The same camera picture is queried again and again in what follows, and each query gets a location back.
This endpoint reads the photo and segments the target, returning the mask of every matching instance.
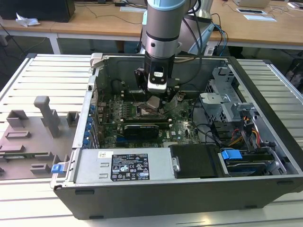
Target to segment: power supply label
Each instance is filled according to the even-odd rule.
[[[142,181],[150,179],[147,154],[112,156],[112,181]]]

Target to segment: white desk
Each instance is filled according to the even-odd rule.
[[[6,116],[10,110],[24,109],[28,116],[41,115],[33,105],[37,95],[50,96],[50,106],[57,110],[58,115],[65,115],[68,111],[80,111],[87,80],[91,75],[89,59],[89,55],[49,54],[25,59],[0,92],[0,136],[7,127]],[[239,62],[303,147],[303,139],[300,138],[300,135],[303,135],[303,105],[300,104],[302,96],[299,96],[286,80],[280,78],[281,75],[272,65],[261,60]],[[56,197],[49,181],[50,179],[36,179],[29,183],[23,180],[6,185],[0,181],[0,226],[303,226],[303,192],[284,195],[263,209],[82,221],[75,219]]]

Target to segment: floor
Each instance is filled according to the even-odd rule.
[[[0,44],[0,90],[5,86],[9,78],[14,74],[25,56],[22,55],[21,50],[17,47],[14,41],[7,37],[8,46],[3,47]],[[31,48],[28,52],[34,53],[49,53],[52,54],[52,48],[49,40],[41,37],[23,37],[15,36],[15,41],[22,50]],[[89,48],[89,41],[84,39],[59,39],[59,44],[64,54],[92,54],[93,51]],[[94,40],[95,52],[116,53],[117,48],[114,41],[110,40]],[[134,53],[137,42],[126,42],[125,53]],[[246,59],[253,59],[255,48],[244,48],[243,56]],[[298,51],[288,51],[290,53],[297,53]],[[223,56],[229,55],[228,49],[223,53]],[[287,72],[293,57],[281,50],[261,49],[257,55],[257,59],[268,59],[283,73]]]

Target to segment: gray plastic part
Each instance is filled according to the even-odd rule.
[[[8,160],[4,156],[0,156],[0,163],[8,162]]]
[[[59,156],[55,155],[53,158],[53,165],[57,164],[58,162],[61,162],[61,160],[59,159]]]
[[[51,160],[53,159],[54,155],[52,152],[48,152],[47,155],[35,155],[37,160]]]
[[[12,131],[12,132],[7,132],[5,134],[5,137],[9,139],[26,139],[30,138],[30,133],[29,131]]]
[[[28,117],[28,120],[23,121],[24,128],[13,129],[10,125],[8,125],[8,128],[0,139],[0,145],[23,145],[26,148],[23,154],[26,155],[35,153],[36,156],[31,156],[32,158],[23,158],[22,155],[20,156],[16,154],[16,156],[13,158],[6,158],[6,154],[2,154],[0,151],[0,156],[5,157],[2,160],[0,159],[0,161],[2,161],[0,166],[1,168],[5,169],[5,174],[1,176],[1,180],[52,177],[51,173],[33,175],[33,173],[30,171],[30,166],[31,164],[47,163],[50,167],[52,167],[53,158],[55,155],[58,155],[60,160],[64,160],[65,155],[70,156],[76,127],[70,128],[68,126],[66,116],[60,116],[59,119],[60,124],[58,127],[60,130],[60,137],[58,138],[52,137],[50,131],[43,126],[40,116]],[[31,137],[26,139],[8,140],[4,135],[7,134],[7,132],[12,131],[29,131],[31,133]]]
[[[51,169],[47,163],[32,164],[30,171],[32,171],[33,174],[49,174],[51,172]]]
[[[59,124],[60,123],[60,118],[59,118],[59,116],[58,116],[58,113],[57,113],[57,111],[56,110],[51,110],[52,111],[52,113],[53,113],[53,116],[55,117],[54,119],[55,120],[57,120],[57,124]],[[43,123],[43,125],[45,126],[45,127],[48,127],[47,126],[47,123],[45,122],[45,120],[44,120],[44,118],[41,118],[41,121],[42,121],[42,123]]]
[[[69,127],[77,127],[79,120],[79,112],[69,111],[67,113],[66,120]]]
[[[24,127],[22,120],[27,119],[28,117],[23,110],[12,110],[6,118],[12,128]]]
[[[40,109],[43,116],[43,124],[48,126],[53,138],[57,138],[60,134],[58,127],[60,120],[57,112],[51,111],[51,108],[48,105],[49,101],[50,99],[48,96],[37,96],[34,101],[34,106]]]
[[[15,145],[15,146],[1,146],[0,147],[0,152],[4,152],[4,153],[20,153],[20,152],[24,152],[25,151],[25,147],[23,145]]]
[[[68,162],[70,160],[70,157],[68,155],[65,155],[64,162]]]

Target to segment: motherboard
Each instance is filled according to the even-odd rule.
[[[176,95],[169,103],[152,96],[104,96],[98,104],[101,148],[162,148],[200,143],[191,122],[193,99]]]

